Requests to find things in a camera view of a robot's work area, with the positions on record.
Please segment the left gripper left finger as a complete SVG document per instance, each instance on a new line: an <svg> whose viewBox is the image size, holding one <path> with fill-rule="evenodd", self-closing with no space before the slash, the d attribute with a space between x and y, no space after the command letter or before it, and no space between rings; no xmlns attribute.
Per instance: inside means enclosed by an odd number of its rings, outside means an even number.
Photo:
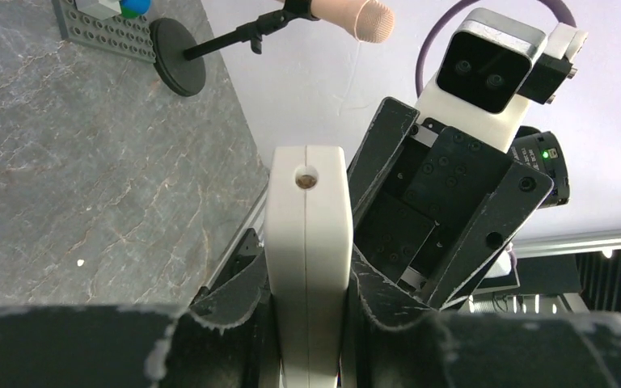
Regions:
<svg viewBox="0 0 621 388"><path fill-rule="evenodd" d="M264 255L191 306L0 307L0 387L273 387Z"/></svg>

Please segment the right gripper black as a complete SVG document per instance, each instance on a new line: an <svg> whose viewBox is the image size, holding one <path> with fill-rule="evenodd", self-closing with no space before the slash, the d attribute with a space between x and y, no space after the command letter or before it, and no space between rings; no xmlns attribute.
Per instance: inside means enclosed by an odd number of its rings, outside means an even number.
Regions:
<svg viewBox="0 0 621 388"><path fill-rule="evenodd" d="M396 283L418 260L423 276L439 264L425 304L442 310L476 291L553 180L455 129L423 145L411 136L419 115L383 99L350 163L353 270Z"/></svg>

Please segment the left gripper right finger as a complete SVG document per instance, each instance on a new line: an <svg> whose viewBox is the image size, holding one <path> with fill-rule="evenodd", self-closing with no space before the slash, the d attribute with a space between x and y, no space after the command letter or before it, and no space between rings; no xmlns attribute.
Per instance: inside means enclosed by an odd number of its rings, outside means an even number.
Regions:
<svg viewBox="0 0 621 388"><path fill-rule="evenodd" d="M621 314L436 311L354 250L345 387L621 387Z"/></svg>

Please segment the white remote control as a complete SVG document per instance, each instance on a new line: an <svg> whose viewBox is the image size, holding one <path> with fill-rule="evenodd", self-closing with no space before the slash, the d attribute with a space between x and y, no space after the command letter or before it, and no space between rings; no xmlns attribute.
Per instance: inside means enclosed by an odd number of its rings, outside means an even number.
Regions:
<svg viewBox="0 0 621 388"><path fill-rule="evenodd" d="M283 384L335 387L353 249L353 216L339 146L275 150L264 253Z"/></svg>

